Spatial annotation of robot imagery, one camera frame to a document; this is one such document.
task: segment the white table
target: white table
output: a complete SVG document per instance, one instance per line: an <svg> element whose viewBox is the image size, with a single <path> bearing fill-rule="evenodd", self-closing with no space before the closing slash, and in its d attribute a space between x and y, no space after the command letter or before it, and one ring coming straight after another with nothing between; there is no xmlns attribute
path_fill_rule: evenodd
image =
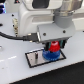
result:
<svg viewBox="0 0 84 84"><path fill-rule="evenodd" d="M17 14L0 15L0 31L14 35L12 19L17 18ZM54 69L84 61L84 33L77 32L70 38L63 49L67 59L58 62L45 64L35 68L29 68L25 53L31 50L40 49L41 44L30 42L9 40L0 37L0 84L9 84L38 74L42 74Z"/></svg>

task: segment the metal plate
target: metal plate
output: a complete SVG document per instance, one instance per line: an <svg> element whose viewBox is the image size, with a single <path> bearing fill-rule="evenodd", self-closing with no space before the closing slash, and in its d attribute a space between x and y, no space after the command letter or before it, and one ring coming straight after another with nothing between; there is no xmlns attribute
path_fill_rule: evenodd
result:
<svg viewBox="0 0 84 84"><path fill-rule="evenodd" d="M26 58L29 64L29 67L36 67L36 66L41 66L47 63L51 62L56 62L56 61L48 61L42 56L43 50L38 50L38 51L32 51L29 53L26 53ZM61 51L60 58L57 61L64 60L66 57L64 56L63 52Z"/></svg>

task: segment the blue base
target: blue base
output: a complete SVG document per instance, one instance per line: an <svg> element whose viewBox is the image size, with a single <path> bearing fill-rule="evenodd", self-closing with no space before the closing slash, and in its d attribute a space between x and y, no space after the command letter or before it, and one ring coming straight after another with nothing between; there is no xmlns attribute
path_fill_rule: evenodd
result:
<svg viewBox="0 0 84 84"><path fill-rule="evenodd" d="M50 51L43 50L43 57L49 61L56 61L60 57L60 51L50 53Z"/></svg>

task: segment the black cable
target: black cable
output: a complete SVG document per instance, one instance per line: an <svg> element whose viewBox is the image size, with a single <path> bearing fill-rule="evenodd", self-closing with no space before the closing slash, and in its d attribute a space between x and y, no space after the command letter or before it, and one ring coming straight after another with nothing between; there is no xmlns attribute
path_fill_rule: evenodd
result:
<svg viewBox="0 0 84 84"><path fill-rule="evenodd" d="M12 39L12 40L23 40L23 41L38 42L37 33L31 33L31 35L27 35L27 36L23 36L23 37L14 37L14 36L6 35L6 34L0 32L0 36L5 37L7 39Z"/></svg>
<svg viewBox="0 0 84 84"><path fill-rule="evenodd" d="M6 34L4 34L2 32L0 32L0 36L5 37L5 38L8 38L8 39L13 39L13 40L23 40L23 37L9 36L9 35L6 35Z"/></svg>

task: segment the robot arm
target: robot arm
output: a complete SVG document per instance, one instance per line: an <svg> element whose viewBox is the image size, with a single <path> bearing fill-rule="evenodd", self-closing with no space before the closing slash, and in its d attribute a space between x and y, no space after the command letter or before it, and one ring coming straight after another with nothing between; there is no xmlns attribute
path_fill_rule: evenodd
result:
<svg viewBox="0 0 84 84"><path fill-rule="evenodd" d="M39 0L23 0L23 4L19 8L18 36L36 33L35 37L38 37L38 42L70 38L76 31L72 16L74 10L81 7L82 1L41 0L41 3L38 3Z"/></svg>

